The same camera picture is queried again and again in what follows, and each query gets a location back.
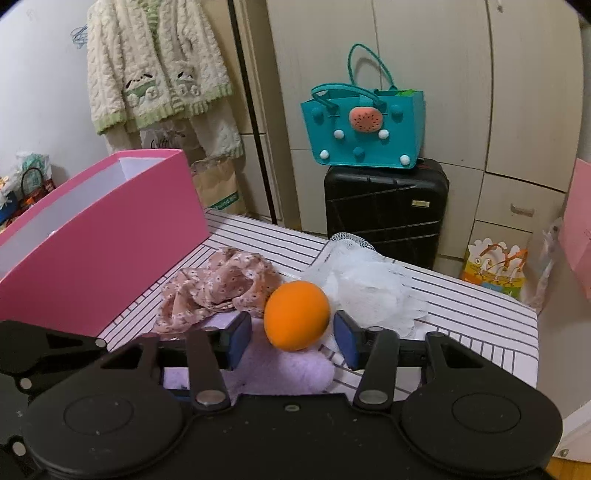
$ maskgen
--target teal felt bag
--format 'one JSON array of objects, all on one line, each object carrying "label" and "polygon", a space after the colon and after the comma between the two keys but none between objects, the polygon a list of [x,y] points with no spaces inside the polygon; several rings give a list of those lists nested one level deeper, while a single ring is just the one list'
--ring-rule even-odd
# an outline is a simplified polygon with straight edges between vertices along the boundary
[{"label": "teal felt bag", "polygon": [[[378,62],[389,90],[355,84],[351,57],[357,47]],[[361,43],[351,47],[348,69],[350,84],[318,85],[312,100],[301,104],[314,159],[322,165],[413,168],[425,130],[423,93],[398,90],[386,65]]]}]

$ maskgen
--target purple plush cloth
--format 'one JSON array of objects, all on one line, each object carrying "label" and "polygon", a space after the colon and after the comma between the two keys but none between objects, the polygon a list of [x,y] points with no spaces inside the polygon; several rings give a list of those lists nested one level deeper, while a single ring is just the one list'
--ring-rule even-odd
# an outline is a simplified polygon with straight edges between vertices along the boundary
[{"label": "purple plush cloth", "polygon": [[252,339],[237,369],[222,371],[234,402],[241,393],[252,395],[309,395],[328,388],[335,366],[315,349],[284,352],[273,347],[261,319],[252,319]]}]

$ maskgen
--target white fluffy cardigan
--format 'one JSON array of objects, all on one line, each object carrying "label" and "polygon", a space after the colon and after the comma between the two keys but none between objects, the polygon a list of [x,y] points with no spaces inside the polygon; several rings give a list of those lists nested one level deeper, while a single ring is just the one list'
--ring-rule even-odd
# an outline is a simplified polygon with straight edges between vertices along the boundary
[{"label": "white fluffy cardigan", "polygon": [[[98,134],[119,138],[123,130],[137,132],[164,118],[201,115],[232,93],[211,25],[196,0],[98,0],[88,12],[87,51],[90,111]],[[230,110],[221,110],[230,118],[220,120],[217,112],[207,130],[223,131],[223,153],[231,154],[240,150],[240,136]]]}]

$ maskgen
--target screw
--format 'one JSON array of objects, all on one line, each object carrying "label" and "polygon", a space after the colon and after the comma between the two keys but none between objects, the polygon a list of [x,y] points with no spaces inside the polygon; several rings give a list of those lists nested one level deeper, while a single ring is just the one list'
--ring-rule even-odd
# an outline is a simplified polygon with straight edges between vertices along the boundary
[{"label": "screw", "polygon": [[33,382],[28,378],[21,378],[20,385],[23,390],[29,390],[33,386]]},{"label": "screw", "polygon": [[364,390],[359,394],[359,399],[367,405],[381,405],[387,401],[388,395],[381,390]]},{"label": "screw", "polygon": [[226,394],[219,390],[203,390],[195,396],[195,400],[205,407],[219,405],[226,400]]},{"label": "screw", "polygon": [[12,451],[16,456],[22,457],[27,452],[27,449],[22,442],[14,442],[12,444]]}]

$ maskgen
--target suitcase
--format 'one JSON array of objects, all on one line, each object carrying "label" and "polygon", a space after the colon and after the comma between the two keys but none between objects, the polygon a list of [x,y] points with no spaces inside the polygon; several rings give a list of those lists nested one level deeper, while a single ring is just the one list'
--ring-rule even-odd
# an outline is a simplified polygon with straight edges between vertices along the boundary
[{"label": "suitcase", "polygon": [[412,170],[330,167],[324,178],[328,236],[353,233],[386,257],[432,268],[448,192],[441,165],[429,158]]}]

